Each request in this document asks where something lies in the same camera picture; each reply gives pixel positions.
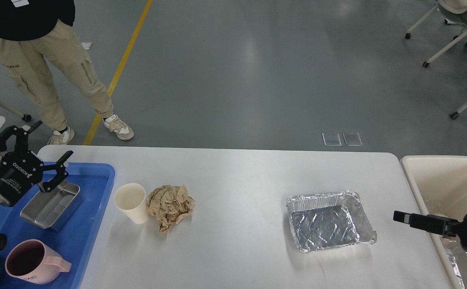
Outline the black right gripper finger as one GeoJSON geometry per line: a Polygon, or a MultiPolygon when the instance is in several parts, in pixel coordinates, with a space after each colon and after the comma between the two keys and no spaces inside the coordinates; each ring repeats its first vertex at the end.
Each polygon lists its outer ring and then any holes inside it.
{"type": "Polygon", "coordinates": [[[453,218],[439,218],[431,214],[421,215],[399,211],[394,212],[393,221],[408,224],[411,228],[420,229],[430,234],[437,234],[444,237],[456,236],[457,234],[453,232],[453,227],[460,223],[453,218]]]}

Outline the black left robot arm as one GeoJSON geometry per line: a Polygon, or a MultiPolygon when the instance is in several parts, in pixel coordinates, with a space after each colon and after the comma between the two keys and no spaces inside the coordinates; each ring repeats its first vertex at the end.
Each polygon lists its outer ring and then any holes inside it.
{"type": "Polygon", "coordinates": [[[55,163],[46,164],[29,149],[28,137],[41,123],[9,126],[0,133],[0,206],[13,207],[38,185],[39,191],[20,216],[40,228],[58,231],[78,207],[80,189],[66,181],[71,150],[55,163]]]}

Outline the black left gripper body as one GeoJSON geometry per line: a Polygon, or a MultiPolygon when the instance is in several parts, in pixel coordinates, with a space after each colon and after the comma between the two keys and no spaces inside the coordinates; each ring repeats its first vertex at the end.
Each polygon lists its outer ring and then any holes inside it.
{"type": "Polygon", "coordinates": [[[0,161],[0,206],[12,207],[43,177],[44,162],[33,152],[10,152],[0,161]]]}

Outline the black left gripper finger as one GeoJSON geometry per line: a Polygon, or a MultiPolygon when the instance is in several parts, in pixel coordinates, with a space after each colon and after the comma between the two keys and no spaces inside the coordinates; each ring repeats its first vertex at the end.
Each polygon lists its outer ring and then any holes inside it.
{"type": "Polygon", "coordinates": [[[9,152],[7,148],[7,141],[10,137],[15,137],[15,144],[13,152],[28,153],[30,152],[28,144],[28,136],[39,126],[43,124],[42,121],[35,122],[32,126],[8,126],[0,133],[0,155],[5,155],[9,152]]]}
{"type": "Polygon", "coordinates": [[[45,192],[45,193],[52,192],[58,185],[60,185],[68,177],[69,174],[66,171],[67,165],[65,165],[65,163],[71,157],[72,154],[73,154],[73,151],[65,152],[59,158],[59,160],[56,161],[52,165],[44,165],[44,163],[41,163],[41,166],[39,167],[39,170],[41,172],[45,172],[45,171],[56,172],[55,176],[49,181],[39,183],[39,189],[41,190],[41,192],[45,192]]]}

